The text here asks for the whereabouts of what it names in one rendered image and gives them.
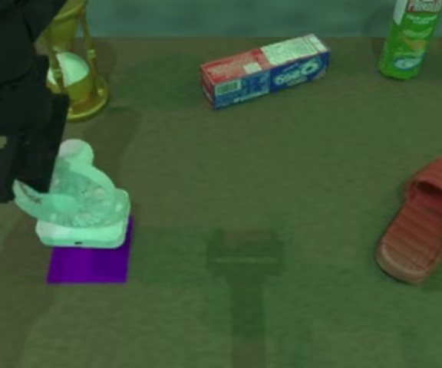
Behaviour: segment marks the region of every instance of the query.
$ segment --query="gold hourglass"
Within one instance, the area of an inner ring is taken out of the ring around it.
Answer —
[[[87,0],[68,0],[41,41],[49,57],[47,85],[71,101],[68,122],[87,120],[99,113],[110,98],[105,79],[97,72],[96,53],[87,25]],[[86,57],[76,54],[74,38],[81,25]]]

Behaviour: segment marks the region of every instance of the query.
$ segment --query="red and blue box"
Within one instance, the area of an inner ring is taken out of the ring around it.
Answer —
[[[202,64],[200,83],[217,110],[323,77],[329,59],[330,50],[308,34]]]

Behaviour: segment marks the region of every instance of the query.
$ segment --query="table surface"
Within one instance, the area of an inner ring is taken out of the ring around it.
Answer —
[[[410,286],[373,259],[442,156],[442,39],[397,82],[381,39],[326,38],[321,80],[212,111],[199,65],[276,40],[95,40],[113,97],[65,135],[130,193],[129,281],[46,285],[35,221],[0,205],[0,368],[442,367],[442,264]],[[259,263],[215,265],[216,234],[249,230],[276,234]]]

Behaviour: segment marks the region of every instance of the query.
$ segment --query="purple paper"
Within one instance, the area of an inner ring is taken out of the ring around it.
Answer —
[[[48,284],[123,284],[127,281],[134,217],[129,217],[124,243],[115,249],[55,247]]]

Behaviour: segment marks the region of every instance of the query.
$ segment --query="green can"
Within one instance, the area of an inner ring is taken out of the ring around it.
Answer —
[[[397,0],[378,65],[394,79],[416,77],[436,28],[442,0]]]

